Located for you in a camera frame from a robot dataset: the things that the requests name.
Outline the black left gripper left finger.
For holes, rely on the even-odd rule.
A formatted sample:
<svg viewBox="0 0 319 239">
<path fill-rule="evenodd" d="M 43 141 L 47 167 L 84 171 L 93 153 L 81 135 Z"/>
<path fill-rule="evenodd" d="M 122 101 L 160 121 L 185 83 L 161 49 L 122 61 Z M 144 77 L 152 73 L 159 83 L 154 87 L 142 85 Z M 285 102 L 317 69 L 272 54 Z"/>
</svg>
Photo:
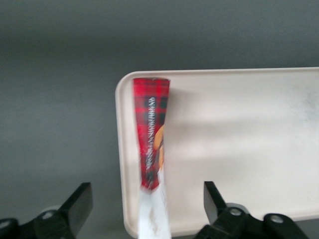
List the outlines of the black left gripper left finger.
<svg viewBox="0 0 319 239">
<path fill-rule="evenodd" d="M 93 208 L 91 183 L 80 186 L 58 208 L 20 224 L 16 218 L 0 220 L 2 239 L 75 239 Z"/>
</svg>

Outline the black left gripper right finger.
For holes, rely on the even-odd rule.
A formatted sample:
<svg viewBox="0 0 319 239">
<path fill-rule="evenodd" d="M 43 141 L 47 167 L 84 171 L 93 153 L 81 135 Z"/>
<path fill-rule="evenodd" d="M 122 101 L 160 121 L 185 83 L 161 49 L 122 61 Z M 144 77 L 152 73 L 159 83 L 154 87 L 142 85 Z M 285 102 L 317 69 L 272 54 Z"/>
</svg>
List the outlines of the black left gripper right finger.
<svg viewBox="0 0 319 239">
<path fill-rule="evenodd" d="M 308 236 L 289 217 L 266 214 L 254 218 L 239 204 L 226 203 L 212 181 L 204 182 L 204 209 L 209 220 L 197 239 L 307 239 Z"/>
</svg>

